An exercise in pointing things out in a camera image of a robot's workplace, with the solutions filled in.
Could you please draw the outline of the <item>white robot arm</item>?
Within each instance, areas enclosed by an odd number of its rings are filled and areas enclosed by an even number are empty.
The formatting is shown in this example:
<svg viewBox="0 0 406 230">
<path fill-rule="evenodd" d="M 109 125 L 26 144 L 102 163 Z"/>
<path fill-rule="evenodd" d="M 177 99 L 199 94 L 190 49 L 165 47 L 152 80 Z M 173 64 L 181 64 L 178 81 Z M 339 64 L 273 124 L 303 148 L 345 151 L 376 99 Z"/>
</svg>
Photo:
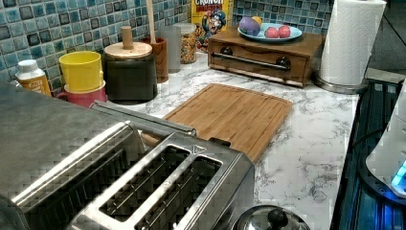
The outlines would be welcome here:
<svg viewBox="0 0 406 230">
<path fill-rule="evenodd" d="M 391 119 L 378 144 L 366 159 L 372 175 L 399 197 L 405 193 L 406 85 L 402 83 Z"/>
</svg>

